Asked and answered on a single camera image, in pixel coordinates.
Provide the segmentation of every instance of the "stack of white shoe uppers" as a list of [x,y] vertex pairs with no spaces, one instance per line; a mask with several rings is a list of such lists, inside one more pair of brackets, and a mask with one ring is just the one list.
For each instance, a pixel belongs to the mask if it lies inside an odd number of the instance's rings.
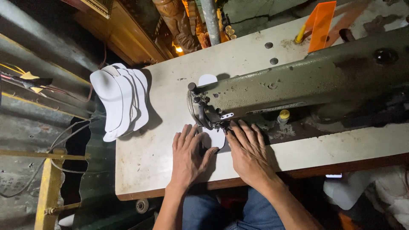
[[90,80],[106,110],[105,142],[130,134],[148,122],[148,82],[141,71],[117,63],[93,72]]

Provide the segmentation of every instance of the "finger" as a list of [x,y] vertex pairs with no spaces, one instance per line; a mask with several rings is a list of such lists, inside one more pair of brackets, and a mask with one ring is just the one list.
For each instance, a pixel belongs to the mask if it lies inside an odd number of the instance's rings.
[[203,156],[202,164],[199,167],[199,172],[203,172],[206,170],[211,157],[217,152],[218,149],[219,149],[218,147],[212,147],[206,151],[206,153]]
[[199,142],[205,136],[206,133],[199,133],[192,138],[190,142],[189,149],[196,149],[199,146]]
[[256,124],[252,124],[252,129],[256,132],[258,143],[261,146],[265,146],[263,135],[260,132],[260,129],[256,126]]
[[234,134],[237,137],[237,140],[240,142],[240,144],[246,148],[250,148],[250,142],[247,140],[246,135],[244,134],[243,130],[240,129],[240,127],[234,122],[230,122],[231,129],[233,130]]
[[229,143],[230,149],[238,149],[241,148],[241,144],[238,142],[236,137],[233,135],[233,133],[228,130],[227,134],[225,134],[227,142]]
[[187,134],[187,130],[189,128],[189,125],[184,125],[182,133],[179,136],[179,140],[178,140],[178,149],[181,149],[183,147],[183,144],[186,140],[186,134]]
[[247,139],[249,140],[250,144],[257,146],[258,141],[254,132],[249,128],[249,126],[243,120],[238,121],[240,127],[243,129],[244,133],[246,134]]
[[173,138],[173,144],[172,144],[173,152],[176,152],[176,150],[178,149],[178,139],[179,139],[180,135],[181,135],[181,133],[176,133],[175,137]]
[[184,146],[189,147],[190,142],[192,141],[193,137],[195,137],[198,131],[198,124],[195,124],[192,129],[190,130],[189,134],[186,136],[186,140],[184,142]]

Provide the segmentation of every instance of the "left hand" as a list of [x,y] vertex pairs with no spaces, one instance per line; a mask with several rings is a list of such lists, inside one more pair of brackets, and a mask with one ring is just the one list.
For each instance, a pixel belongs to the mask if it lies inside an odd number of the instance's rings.
[[199,156],[199,142],[205,133],[196,135],[198,125],[195,124],[189,133],[191,125],[184,125],[181,133],[176,133],[173,138],[173,171],[168,187],[186,191],[199,174],[206,170],[207,165],[218,150],[217,147],[209,148],[203,158]]

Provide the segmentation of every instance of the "yellow bottle cap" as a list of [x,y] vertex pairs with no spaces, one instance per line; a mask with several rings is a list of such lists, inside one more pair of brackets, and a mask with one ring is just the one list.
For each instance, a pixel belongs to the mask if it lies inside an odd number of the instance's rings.
[[280,118],[281,119],[288,119],[290,117],[290,112],[286,109],[281,110],[280,112]]

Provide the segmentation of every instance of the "forearm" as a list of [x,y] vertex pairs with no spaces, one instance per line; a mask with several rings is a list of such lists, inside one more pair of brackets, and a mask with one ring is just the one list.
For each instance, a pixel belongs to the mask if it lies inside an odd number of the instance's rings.
[[322,229],[319,222],[291,194],[284,183],[270,182],[262,194],[273,205],[286,229]]
[[153,230],[182,229],[182,211],[185,191],[167,186],[162,207],[156,219]]

